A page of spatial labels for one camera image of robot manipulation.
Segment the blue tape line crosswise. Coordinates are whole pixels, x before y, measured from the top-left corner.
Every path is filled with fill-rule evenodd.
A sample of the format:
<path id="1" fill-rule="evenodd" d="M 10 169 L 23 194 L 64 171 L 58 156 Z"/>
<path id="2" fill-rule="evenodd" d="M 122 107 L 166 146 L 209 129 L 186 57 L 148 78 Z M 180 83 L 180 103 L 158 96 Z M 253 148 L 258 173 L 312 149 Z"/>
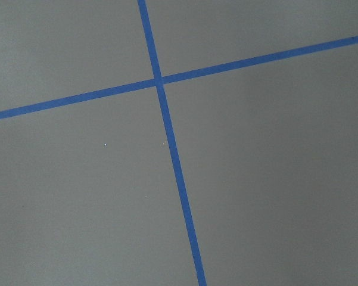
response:
<path id="1" fill-rule="evenodd" d="M 271 54 L 261 55 L 257 57 L 247 58 L 243 60 L 233 61 L 230 63 L 218 64 L 201 69 L 190 70 L 182 73 L 171 74 L 163 76 L 164 84 L 180 82 L 184 80 L 194 79 L 197 77 L 208 76 L 216 73 L 228 72 L 230 70 L 242 69 L 249 66 L 256 66 L 259 64 L 269 63 L 273 61 L 284 60 L 291 57 L 298 57 L 301 55 L 312 54 L 315 52 L 326 51 L 329 49 L 341 48 L 344 46 L 358 44 L 358 35 L 349 38 L 318 43 L 315 45 L 304 46 L 300 48 L 289 49 L 286 51 L 275 52 Z M 36 104 L 25 105 L 22 107 L 11 108 L 0 111 L 0 120 L 10 117 L 21 116 L 24 114 L 35 113 L 38 111 L 62 107 L 65 105 L 77 104 L 80 102 L 95 100 L 98 98 L 110 97 L 113 95 L 123 94 L 141 89 L 151 88 L 156 85 L 156 80 L 148 79 L 140 82 L 128 83 L 125 85 L 115 86 L 111 88 L 101 89 L 97 91 L 87 92 L 84 94 L 72 95 L 69 97 L 58 98 L 55 100 L 39 102 Z"/>

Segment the blue tape line lengthwise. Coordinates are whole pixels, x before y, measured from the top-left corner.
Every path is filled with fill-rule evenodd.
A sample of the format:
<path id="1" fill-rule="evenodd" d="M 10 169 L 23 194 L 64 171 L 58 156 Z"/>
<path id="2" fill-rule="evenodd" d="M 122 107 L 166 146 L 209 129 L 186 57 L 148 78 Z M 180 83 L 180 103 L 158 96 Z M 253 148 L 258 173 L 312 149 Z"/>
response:
<path id="1" fill-rule="evenodd" d="M 191 206 L 186 190 L 185 179 L 183 176 L 182 166 L 180 162 L 179 152 L 176 144 L 175 132 L 170 116 L 169 105 L 167 101 L 166 91 L 163 83 L 163 76 L 161 74 L 160 63 L 158 60 L 157 49 L 154 42 L 154 35 L 148 14 L 147 3 L 145 1 L 138 1 L 139 13 L 141 15 L 142 26 L 144 29 L 145 40 L 147 43 L 148 55 L 150 58 L 152 74 L 155 81 L 155 88 L 157 91 L 158 101 L 160 105 L 163 125 L 167 137 L 167 143 L 170 151 L 170 158 L 172 161 L 173 171 L 175 175 L 176 185 L 180 198 L 183 218 L 185 221 L 186 231 L 188 234 L 189 245 L 191 248 L 192 259 L 197 276 L 198 285 L 207 285 L 206 275 L 203 268 L 200 248 L 198 245 L 197 234 L 192 217 Z"/>

